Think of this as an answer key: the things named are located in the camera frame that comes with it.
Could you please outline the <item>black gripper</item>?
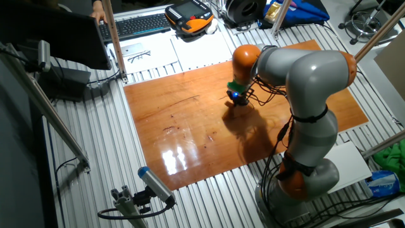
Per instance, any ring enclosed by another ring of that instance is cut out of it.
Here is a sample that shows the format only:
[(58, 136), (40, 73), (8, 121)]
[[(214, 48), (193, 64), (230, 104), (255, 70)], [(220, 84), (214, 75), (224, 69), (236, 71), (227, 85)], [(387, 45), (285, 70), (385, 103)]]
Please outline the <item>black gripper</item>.
[(229, 89), (227, 90), (227, 95), (234, 106), (247, 106), (249, 104), (249, 98), (252, 96), (252, 90), (239, 93)]

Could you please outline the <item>person's bare hand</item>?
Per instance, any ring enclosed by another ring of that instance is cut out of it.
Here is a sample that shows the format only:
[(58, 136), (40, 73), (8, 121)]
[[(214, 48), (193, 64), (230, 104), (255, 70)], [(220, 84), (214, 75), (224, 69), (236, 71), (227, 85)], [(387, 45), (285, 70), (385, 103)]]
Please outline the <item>person's bare hand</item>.
[(100, 21), (107, 23), (106, 14), (104, 12), (102, 1), (100, 0), (93, 1), (92, 10), (93, 12), (90, 14), (90, 16), (95, 18), (97, 23), (99, 23)]

